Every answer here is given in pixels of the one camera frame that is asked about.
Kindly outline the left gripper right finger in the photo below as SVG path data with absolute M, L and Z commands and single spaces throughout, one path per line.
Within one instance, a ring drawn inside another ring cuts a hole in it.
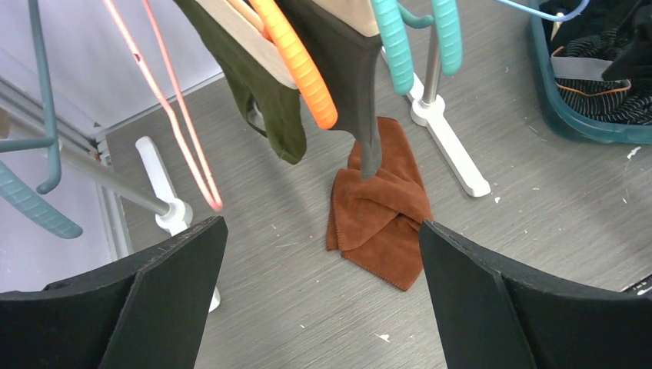
M 449 368 L 649 368 L 651 298 L 552 274 L 425 221 L 424 273 Z

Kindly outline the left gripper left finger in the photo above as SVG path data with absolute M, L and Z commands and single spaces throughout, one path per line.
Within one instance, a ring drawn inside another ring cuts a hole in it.
M 192 368 L 228 227 L 210 217 L 41 291 L 1 296 L 3 368 Z

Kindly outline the olive green underwear cream waistband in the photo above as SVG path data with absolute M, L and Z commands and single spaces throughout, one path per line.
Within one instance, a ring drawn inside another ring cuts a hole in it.
M 298 90 L 277 81 L 196 1 L 175 4 L 221 66 L 242 117 L 280 159 L 296 165 L 307 150 Z

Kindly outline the orange hanger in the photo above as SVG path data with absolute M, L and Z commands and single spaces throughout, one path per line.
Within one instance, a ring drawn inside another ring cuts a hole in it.
M 316 124 L 334 127 L 338 112 L 316 64 L 274 1 L 229 1 L 241 21 L 236 39 L 283 85 L 296 87 Z

